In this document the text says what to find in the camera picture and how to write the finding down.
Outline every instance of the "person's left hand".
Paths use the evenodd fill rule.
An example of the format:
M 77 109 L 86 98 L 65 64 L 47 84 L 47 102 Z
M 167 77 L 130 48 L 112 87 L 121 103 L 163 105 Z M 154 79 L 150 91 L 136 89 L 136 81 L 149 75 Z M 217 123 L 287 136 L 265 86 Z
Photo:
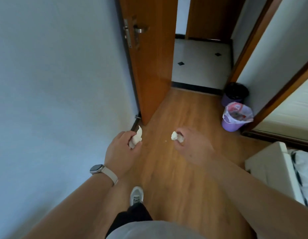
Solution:
M 118 178 L 121 178 L 140 156 L 142 142 L 130 149 L 128 142 L 136 132 L 120 132 L 110 143 L 106 150 L 104 165 L 108 167 Z

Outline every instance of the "white wall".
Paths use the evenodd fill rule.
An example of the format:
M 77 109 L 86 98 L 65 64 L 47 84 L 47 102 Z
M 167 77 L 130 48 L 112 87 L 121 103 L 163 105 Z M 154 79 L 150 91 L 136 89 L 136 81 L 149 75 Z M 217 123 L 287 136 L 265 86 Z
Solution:
M 308 140 L 308 80 L 255 129 Z
M 257 114 L 308 61 L 308 0 L 283 0 L 237 82 Z
M 176 33 L 177 34 L 184 34 L 184 35 L 186 34 L 190 3 L 191 3 L 191 0 L 178 0 L 177 20 L 176 20 Z
M 246 0 L 231 39 L 233 40 L 234 63 L 237 62 L 248 37 L 267 0 Z
M 113 0 L 0 0 L 0 238 L 89 177 L 138 109 Z

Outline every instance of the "hallway floor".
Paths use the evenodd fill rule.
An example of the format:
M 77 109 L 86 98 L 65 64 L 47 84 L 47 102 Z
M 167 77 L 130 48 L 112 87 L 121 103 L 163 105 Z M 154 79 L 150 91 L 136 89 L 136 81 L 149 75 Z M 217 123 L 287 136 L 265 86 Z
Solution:
M 177 127 L 193 127 L 208 136 L 219 153 L 243 167 L 244 160 L 269 143 L 225 131 L 220 124 L 223 109 L 219 96 L 172 88 L 142 127 L 141 157 L 108 194 L 91 236 L 104 238 L 117 213 L 128 208 L 132 188 L 140 185 L 154 220 L 179 223 L 208 239 L 252 238 L 249 225 L 213 178 L 188 164 L 171 140 Z
M 175 39 L 172 81 L 223 89 L 230 72 L 229 44 Z

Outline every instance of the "black pants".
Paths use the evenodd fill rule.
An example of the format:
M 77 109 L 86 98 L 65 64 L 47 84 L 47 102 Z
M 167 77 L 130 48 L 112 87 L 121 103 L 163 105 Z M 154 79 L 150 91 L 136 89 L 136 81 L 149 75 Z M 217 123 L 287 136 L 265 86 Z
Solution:
M 105 238 L 115 229 L 134 221 L 152 221 L 152 217 L 142 203 L 136 203 L 128 208 L 128 211 L 123 211 L 117 214 Z

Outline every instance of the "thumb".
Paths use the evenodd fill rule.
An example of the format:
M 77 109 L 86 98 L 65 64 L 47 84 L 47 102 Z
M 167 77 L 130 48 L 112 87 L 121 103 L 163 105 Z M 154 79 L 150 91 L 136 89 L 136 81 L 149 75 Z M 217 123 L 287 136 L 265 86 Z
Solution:
M 135 147 L 132 149 L 132 151 L 134 152 L 134 153 L 140 153 L 140 151 L 141 151 L 141 149 L 142 149 L 142 144 L 143 144 L 143 142 L 142 141 L 140 141 L 140 142 L 138 142 L 136 145 L 135 145 Z
M 180 144 L 180 142 L 178 140 L 174 141 L 174 146 L 176 148 L 177 151 L 181 151 L 184 149 L 184 146 Z

